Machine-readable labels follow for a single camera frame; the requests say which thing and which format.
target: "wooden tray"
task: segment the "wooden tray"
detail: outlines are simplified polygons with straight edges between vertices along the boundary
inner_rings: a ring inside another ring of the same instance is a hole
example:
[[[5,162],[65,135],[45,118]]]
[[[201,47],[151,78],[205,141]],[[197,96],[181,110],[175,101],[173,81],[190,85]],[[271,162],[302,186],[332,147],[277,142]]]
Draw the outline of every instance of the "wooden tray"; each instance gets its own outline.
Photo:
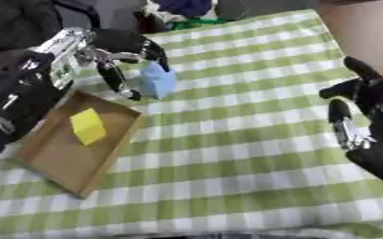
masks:
[[[74,135],[69,117],[88,108],[99,114],[106,138],[86,147]],[[38,130],[26,136],[17,156],[25,166],[85,198],[122,154],[141,120],[140,112],[76,91],[64,105],[50,111]]]

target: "robotic hand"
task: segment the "robotic hand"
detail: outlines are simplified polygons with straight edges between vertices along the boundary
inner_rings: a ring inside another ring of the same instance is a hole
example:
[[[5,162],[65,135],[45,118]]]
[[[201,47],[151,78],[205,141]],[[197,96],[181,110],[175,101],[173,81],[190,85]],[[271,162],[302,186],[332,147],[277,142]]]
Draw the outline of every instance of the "robotic hand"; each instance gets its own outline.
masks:
[[[29,133],[65,96],[82,67],[96,63],[107,85],[139,101],[116,61],[156,61],[168,72],[164,50],[142,35],[108,29],[66,28],[41,46],[0,53],[0,153]]]
[[[329,122],[347,158],[383,180],[383,77],[371,66],[351,57],[345,59],[345,65],[360,77],[321,90],[319,96],[348,98],[371,121],[371,135],[361,134],[351,121],[346,103],[339,99],[330,102]]]

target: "green checkered tablecloth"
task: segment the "green checkered tablecloth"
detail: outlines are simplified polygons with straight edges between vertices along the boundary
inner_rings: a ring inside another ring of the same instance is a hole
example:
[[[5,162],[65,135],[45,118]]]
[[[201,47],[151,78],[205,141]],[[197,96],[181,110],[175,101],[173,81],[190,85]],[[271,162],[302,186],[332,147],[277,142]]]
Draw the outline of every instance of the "green checkered tablecloth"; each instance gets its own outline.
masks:
[[[352,75],[314,11],[151,38],[170,56],[176,91],[134,103],[84,72],[81,89],[142,111],[146,122],[86,200],[0,159],[0,238],[383,237],[383,182],[344,157],[318,97]],[[123,66],[129,78],[139,67]]]

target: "chair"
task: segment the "chair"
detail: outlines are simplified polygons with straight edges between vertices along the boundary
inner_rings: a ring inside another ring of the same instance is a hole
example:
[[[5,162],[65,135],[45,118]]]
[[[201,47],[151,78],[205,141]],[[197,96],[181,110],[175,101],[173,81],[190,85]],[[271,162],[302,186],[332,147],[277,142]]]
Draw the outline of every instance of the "chair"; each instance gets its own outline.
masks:
[[[92,28],[100,28],[101,27],[101,20],[98,12],[94,8],[94,6],[91,6],[89,4],[85,4],[78,0],[52,0],[53,4],[58,7],[63,7],[78,13],[81,13],[83,15],[86,15],[89,20]],[[62,16],[57,11],[57,16],[59,18],[59,21],[61,25],[63,25],[63,19]]]
[[[28,7],[29,4],[27,3],[36,2],[21,1],[21,6],[13,9],[13,14],[17,16],[18,19],[14,21],[10,17],[10,19],[6,21],[7,25],[5,27],[0,25],[0,52],[10,49],[26,49],[38,46],[45,40],[53,37],[64,27],[63,18],[57,7],[66,8],[87,16],[92,28],[101,27],[100,16],[94,7],[80,0],[45,0],[39,4],[41,8],[38,9]]]

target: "yellow cube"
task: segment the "yellow cube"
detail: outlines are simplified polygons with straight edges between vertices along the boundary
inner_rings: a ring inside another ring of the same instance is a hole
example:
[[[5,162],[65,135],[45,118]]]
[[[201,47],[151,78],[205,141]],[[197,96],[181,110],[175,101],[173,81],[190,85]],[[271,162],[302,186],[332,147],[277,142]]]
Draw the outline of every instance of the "yellow cube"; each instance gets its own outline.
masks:
[[[88,146],[106,136],[103,122],[97,112],[89,108],[71,117],[71,124],[74,134],[79,141]]]

